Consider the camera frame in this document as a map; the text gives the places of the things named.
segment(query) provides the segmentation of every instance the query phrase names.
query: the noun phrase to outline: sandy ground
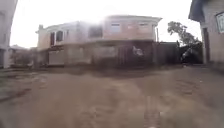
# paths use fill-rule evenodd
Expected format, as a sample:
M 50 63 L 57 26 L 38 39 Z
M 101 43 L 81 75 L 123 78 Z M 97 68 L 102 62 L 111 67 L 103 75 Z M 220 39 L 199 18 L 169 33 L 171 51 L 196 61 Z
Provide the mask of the sandy ground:
M 224 128 L 223 78 L 203 67 L 0 72 L 0 128 Z

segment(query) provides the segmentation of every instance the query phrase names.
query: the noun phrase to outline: tree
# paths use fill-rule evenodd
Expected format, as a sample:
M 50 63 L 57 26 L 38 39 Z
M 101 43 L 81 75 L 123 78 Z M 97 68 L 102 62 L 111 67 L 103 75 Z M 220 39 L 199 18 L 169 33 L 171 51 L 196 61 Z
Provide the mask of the tree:
M 187 32 L 186 30 L 187 26 L 182 25 L 180 22 L 171 21 L 168 23 L 168 33 L 170 33 L 170 35 L 177 33 L 180 38 L 180 41 L 183 44 L 191 45 L 200 42 L 197 38 L 195 38 L 191 33 Z

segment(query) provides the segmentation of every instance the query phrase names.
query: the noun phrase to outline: window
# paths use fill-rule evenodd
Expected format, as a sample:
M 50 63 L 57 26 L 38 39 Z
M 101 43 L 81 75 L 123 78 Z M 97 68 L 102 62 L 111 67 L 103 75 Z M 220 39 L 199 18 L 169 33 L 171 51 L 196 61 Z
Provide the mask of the window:
M 216 16 L 220 33 L 224 33 L 224 12 Z
M 89 37 L 91 37 L 91 38 L 103 37 L 102 26 L 92 26 L 89 29 Z
M 139 31 L 141 33 L 148 33 L 150 32 L 149 24 L 145 22 L 140 22 L 139 24 Z
M 111 24 L 110 31 L 112 33 L 119 33 L 119 32 L 121 32 L 121 25 L 118 24 L 118 23 Z
M 55 45 L 55 33 L 54 32 L 51 33 L 50 43 L 51 43 L 50 44 L 51 46 L 54 46 Z
M 56 33 L 56 41 L 57 41 L 57 42 L 61 42 L 61 41 L 63 41 L 63 32 L 62 32 L 62 31 L 58 31 L 58 32 Z

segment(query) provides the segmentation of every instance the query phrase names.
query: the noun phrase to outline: dirt ground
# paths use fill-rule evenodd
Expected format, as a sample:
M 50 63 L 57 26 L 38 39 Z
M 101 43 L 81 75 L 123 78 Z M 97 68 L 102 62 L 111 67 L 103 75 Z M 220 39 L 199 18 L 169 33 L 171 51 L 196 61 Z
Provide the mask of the dirt ground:
M 0 128 L 224 128 L 223 76 L 186 66 L 0 71 Z

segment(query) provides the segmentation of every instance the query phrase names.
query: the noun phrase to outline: wall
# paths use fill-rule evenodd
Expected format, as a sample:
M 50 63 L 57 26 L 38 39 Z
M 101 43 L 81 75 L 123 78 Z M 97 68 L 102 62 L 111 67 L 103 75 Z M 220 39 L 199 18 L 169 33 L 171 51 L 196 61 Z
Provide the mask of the wall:
M 62 25 L 50 26 L 45 29 L 38 31 L 39 41 L 38 50 L 44 50 L 50 48 L 50 33 L 56 31 L 64 32 L 64 40 L 56 43 L 56 45 L 63 44 L 80 44 L 89 43 L 99 40 L 132 40 L 132 39 L 148 39 L 156 40 L 155 27 L 157 26 L 160 19 L 158 18 L 115 18 L 106 19 L 101 25 L 103 28 L 102 37 L 90 38 L 89 29 L 93 24 L 86 22 L 74 22 Z M 121 32 L 117 34 L 112 34 L 110 31 L 111 23 L 120 23 Z M 145 32 L 142 32 L 139 28 L 139 23 L 147 23 L 148 25 L 144 27 Z
M 111 24 L 120 24 L 121 31 L 119 33 L 111 32 Z M 144 27 L 145 30 L 141 31 L 140 23 L 146 23 L 147 26 Z M 156 40 L 156 30 L 157 22 L 152 21 L 150 18 L 116 18 L 108 19 L 104 22 L 104 39 L 108 40 L 122 40 L 122 39 L 151 39 Z
M 48 50 L 49 65 L 149 66 L 178 63 L 176 43 L 144 41 L 101 41 L 66 45 Z
M 62 25 L 50 26 L 38 31 L 38 51 L 50 48 L 50 34 L 63 31 L 63 41 L 55 42 L 55 45 L 79 44 L 88 41 L 89 25 L 84 22 L 74 22 Z
M 208 28 L 210 39 L 210 60 L 215 63 L 224 63 L 224 33 L 219 33 L 215 17 L 218 13 L 224 11 L 224 1 L 212 0 L 205 2 L 203 11 L 205 14 L 205 23 L 201 23 L 201 27 L 202 29 L 205 27 Z
M 9 67 L 8 49 L 16 5 L 17 0 L 0 0 L 0 49 L 4 50 L 1 53 L 4 68 Z

